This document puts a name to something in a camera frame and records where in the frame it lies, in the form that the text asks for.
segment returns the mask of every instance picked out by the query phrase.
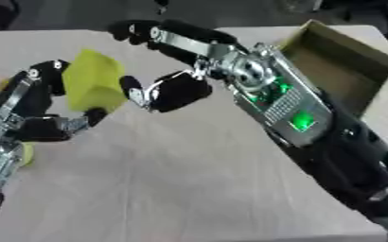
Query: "robotic finger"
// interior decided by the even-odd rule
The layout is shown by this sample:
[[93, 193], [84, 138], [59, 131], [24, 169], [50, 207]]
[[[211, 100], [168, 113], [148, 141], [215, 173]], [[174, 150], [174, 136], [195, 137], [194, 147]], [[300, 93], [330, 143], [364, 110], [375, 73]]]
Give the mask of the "robotic finger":
[[120, 83], [130, 100], [149, 111], [174, 111], [212, 94], [212, 87], [203, 79], [192, 77], [190, 71], [158, 78], [145, 90], [134, 77], [124, 77]]

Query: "robotic hand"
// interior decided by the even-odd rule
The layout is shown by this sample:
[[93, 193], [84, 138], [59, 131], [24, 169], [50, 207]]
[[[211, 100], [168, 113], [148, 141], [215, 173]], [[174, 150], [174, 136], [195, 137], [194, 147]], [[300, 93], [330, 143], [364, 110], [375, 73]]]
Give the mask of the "robotic hand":
[[68, 65], [62, 60], [36, 64], [11, 78], [0, 92], [0, 207], [2, 187], [24, 158], [22, 142], [69, 140], [107, 115], [101, 108], [74, 119], [46, 114], [52, 96], [65, 95], [62, 72]]
[[[167, 83], [181, 80], [179, 89], [184, 90], [184, 81], [206, 87], [206, 78], [222, 79], [236, 104], [306, 173], [335, 199], [388, 231], [388, 146], [277, 48], [257, 43], [248, 50], [228, 34], [174, 21], [120, 22], [109, 32], [119, 41], [146, 43], [193, 68], [148, 88], [153, 99]], [[209, 95], [209, 88], [199, 90], [206, 89], [184, 104]]]

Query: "screw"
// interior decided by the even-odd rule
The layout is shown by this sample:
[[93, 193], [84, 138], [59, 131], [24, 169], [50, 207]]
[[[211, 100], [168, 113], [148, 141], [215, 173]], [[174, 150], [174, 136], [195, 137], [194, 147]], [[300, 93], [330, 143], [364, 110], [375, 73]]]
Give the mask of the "screw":
[[28, 74], [30, 78], [37, 78], [40, 73], [35, 69], [30, 69]]
[[151, 37], [155, 40], [155, 41], [158, 41], [160, 40], [160, 36], [161, 36], [161, 31], [158, 27], [153, 27], [150, 31], [150, 35]]
[[62, 63], [58, 60], [54, 60], [54, 68], [56, 69], [62, 69]]
[[135, 25], [130, 26], [130, 32], [131, 32], [131, 34], [135, 33]]

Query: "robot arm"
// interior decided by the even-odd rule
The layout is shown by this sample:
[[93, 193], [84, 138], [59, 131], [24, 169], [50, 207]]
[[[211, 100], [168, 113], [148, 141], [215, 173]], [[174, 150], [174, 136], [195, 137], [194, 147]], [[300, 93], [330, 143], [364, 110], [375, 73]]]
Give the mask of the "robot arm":
[[222, 79], [235, 103], [306, 173], [388, 231], [388, 146], [277, 48], [257, 43], [248, 50], [225, 33], [172, 21], [122, 22], [110, 32], [191, 65], [193, 80]]

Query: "yellow sponge block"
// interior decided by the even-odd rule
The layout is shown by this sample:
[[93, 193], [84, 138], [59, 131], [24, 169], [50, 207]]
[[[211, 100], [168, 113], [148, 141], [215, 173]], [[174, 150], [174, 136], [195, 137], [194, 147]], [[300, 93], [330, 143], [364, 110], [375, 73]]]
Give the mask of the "yellow sponge block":
[[104, 108], [113, 112], [127, 100], [119, 84], [123, 73], [118, 61], [83, 49], [63, 73], [69, 109], [85, 112]]

